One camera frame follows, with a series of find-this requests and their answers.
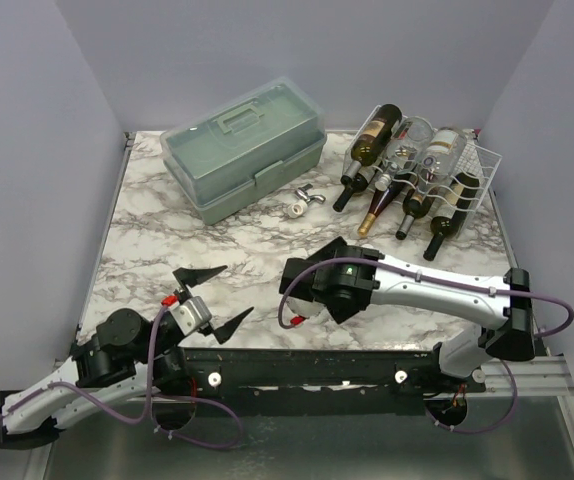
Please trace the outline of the clear bottle white label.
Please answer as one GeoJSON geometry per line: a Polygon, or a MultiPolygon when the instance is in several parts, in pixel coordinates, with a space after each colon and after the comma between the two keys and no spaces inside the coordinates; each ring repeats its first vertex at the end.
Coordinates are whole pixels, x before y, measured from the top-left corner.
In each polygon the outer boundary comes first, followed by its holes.
{"type": "Polygon", "coordinates": [[[439,129],[426,148],[416,157],[416,186],[429,192],[445,181],[467,146],[466,134],[456,127],[439,129]]]}

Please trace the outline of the round clear bottle dark label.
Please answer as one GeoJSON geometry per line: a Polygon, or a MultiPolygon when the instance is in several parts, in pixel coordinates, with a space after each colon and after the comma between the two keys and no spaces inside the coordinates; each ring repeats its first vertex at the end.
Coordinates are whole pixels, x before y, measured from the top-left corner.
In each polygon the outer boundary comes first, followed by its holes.
{"type": "Polygon", "coordinates": [[[287,325],[290,327],[296,327],[305,320],[319,315],[326,309],[326,307],[319,302],[308,302],[292,297],[286,300],[286,307],[290,311],[287,322],[287,325]]]}

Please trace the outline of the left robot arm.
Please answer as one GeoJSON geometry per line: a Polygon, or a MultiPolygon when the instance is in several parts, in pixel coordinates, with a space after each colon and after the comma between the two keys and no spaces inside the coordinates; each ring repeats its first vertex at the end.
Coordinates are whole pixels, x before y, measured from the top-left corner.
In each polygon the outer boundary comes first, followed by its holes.
{"type": "Polygon", "coordinates": [[[156,398],[201,403],[182,341],[200,334],[225,344],[250,313],[214,327],[207,305],[192,293],[223,270],[175,270],[177,287],[153,319],[120,308],[86,342],[72,344],[69,356],[46,377],[24,390],[0,390],[0,449],[49,445],[96,411],[135,425],[155,416],[156,398]]]}

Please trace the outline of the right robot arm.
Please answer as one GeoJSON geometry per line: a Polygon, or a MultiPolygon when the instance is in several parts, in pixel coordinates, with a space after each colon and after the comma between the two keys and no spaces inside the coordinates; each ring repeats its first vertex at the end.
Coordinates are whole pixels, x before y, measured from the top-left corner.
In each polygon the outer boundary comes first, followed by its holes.
{"type": "Polygon", "coordinates": [[[427,379],[447,392],[492,360],[527,362],[536,356],[530,275],[457,274],[414,265],[338,237],[307,258],[290,258],[282,272],[283,299],[322,305],[341,324],[371,305],[406,306],[460,318],[466,327],[438,343],[427,379]]]}

